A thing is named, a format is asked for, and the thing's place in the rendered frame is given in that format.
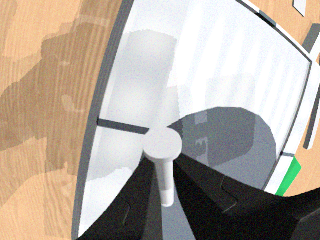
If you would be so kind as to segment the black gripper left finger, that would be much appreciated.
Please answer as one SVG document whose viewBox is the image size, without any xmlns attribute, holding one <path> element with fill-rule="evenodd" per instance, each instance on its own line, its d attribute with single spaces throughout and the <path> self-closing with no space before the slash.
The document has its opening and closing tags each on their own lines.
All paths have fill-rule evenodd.
<svg viewBox="0 0 320 240">
<path fill-rule="evenodd" d="M 120 189 L 77 240 L 163 240 L 156 164 L 144 157 Z"/>
</svg>

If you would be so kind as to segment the white headed pin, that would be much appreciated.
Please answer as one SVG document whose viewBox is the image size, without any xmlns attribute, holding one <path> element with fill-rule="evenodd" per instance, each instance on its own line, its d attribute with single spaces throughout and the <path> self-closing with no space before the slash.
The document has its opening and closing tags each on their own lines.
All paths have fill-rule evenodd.
<svg viewBox="0 0 320 240">
<path fill-rule="evenodd" d="M 141 145 L 145 157 L 156 164 L 161 207 L 168 207 L 173 204 L 172 160 L 181 151 L 181 137 L 175 129 L 156 128 L 145 133 Z"/>
</svg>

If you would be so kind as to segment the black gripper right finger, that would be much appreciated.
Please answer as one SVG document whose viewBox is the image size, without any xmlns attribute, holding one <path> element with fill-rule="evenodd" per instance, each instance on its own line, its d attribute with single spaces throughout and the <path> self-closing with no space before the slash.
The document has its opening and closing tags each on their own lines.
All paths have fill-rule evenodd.
<svg viewBox="0 0 320 240">
<path fill-rule="evenodd" d="M 320 235 L 320 188 L 277 196 L 179 153 L 172 175 L 196 240 L 312 240 Z"/>
</svg>

